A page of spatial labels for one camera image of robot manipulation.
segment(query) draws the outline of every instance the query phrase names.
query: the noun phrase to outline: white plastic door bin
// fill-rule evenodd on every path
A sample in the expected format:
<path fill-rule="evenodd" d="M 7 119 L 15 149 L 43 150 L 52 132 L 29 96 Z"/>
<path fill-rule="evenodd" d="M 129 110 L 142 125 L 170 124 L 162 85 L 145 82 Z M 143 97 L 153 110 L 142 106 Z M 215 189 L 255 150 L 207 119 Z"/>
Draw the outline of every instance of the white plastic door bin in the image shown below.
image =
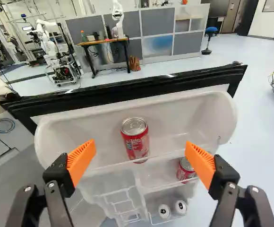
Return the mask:
<path fill-rule="evenodd" d="M 129 160 L 120 135 L 122 120 L 134 116 L 149 126 L 150 152 L 139 159 L 147 159 L 142 164 Z M 194 196 L 198 179 L 182 184 L 176 178 L 186 141 L 214 154 L 229 140 L 236 123 L 235 105 L 227 92 L 195 89 L 55 113 L 41 119 L 34 142 L 47 168 L 61 153 L 94 139 L 96 156 L 78 185 L 84 199 L 98 204 L 120 227 L 140 220 L 158 225 L 181 217 L 159 219 L 162 202 L 188 203 Z"/>

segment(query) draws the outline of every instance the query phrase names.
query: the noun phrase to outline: blue ring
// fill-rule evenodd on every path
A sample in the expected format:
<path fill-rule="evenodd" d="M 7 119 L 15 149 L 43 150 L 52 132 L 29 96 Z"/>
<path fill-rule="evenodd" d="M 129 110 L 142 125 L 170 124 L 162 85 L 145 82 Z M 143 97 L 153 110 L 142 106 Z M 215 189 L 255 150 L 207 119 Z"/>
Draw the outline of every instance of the blue ring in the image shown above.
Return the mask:
<path fill-rule="evenodd" d="M 11 132 L 14 128 L 15 128 L 15 122 L 14 120 L 10 119 L 10 118 L 1 118 L 0 119 L 0 122 L 3 122 L 3 121 L 7 121 L 7 122 L 10 122 L 12 124 L 11 128 L 6 130 L 6 131 L 2 131 L 0 130 L 0 133 L 9 133 Z"/>

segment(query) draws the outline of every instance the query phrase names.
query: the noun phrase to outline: wooden desk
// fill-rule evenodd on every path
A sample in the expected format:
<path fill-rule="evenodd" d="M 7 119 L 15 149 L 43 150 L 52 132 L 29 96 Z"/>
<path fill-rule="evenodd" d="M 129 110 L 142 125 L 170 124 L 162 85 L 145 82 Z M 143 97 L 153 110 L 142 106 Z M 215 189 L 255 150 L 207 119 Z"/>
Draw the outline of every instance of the wooden desk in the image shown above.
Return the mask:
<path fill-rule="evenodd" d="M 128 68 L 128 73 L 130 73 L 130 69 L 129 69 L 129 63 L 128 63 L 128 51 L 127 51 L 127 41 L 128 38 L 122 38 L 122 39 L 109 39 L 109 40 L 95 40 L 95 41 L 88 41 L 88 42 L 82 42 L 82 43 L 78 43 L 76 44 L 77 46 L 82 46 L 85 50 L 86 53 L 86 60 L 88 61 L 88 63 L 90 64 L 91 70 L 92 70 L 92 78 L 95 78 L 96 74 L 98 71 L 95 71 L 94 69 L 94 65 L 89 53 L 89 46 L 94 46 L 94 45 L 98 45 L 98 44 L 106 44 L 106 43 L 113 43 L 113 42 L 120 42 L 124 48 L 124 53 L 126 56 L 126 62 L 127 62 L 127 68 Z"/>

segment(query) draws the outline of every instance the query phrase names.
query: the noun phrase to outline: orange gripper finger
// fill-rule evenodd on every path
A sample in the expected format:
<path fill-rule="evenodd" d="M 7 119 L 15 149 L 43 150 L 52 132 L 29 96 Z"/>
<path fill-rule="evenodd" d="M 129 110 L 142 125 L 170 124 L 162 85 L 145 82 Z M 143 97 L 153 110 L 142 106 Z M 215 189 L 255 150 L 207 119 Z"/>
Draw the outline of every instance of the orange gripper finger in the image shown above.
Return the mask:
<path fill-rule="evenodd" d="M 93 139 L 80 145 L 68 154 L 67 170 L 70 173 L 74 187 L 77 186 L 95 154 L 96 147 Z"/>
<path fill-rule="evenodd" d="M 214 156 L 197 145 L 187 141 L 185 147 L 185 157 L 194 168 L 196 174 L 206 189 L 209 190 L 213 175 L 216 171 Z"/>

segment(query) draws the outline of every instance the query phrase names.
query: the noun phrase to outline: blue stool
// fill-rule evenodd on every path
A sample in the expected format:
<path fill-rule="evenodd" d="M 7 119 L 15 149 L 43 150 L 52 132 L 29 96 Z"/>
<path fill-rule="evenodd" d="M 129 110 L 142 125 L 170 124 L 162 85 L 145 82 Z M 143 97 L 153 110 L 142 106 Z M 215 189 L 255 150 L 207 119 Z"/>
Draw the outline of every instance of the blue stool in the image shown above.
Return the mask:
<path fill-rule="evenodd" d="M 209 41 L 211 40 L 211 37 L 218 31 L 216 27 L 208 27 L 205 30 L 205 34 L 208 34 L 208 42 L 207 42 L 207 47 L 205 50 L 201 51 L 202 54 L 210 54 L 212 51 L 208 49 Z"/>

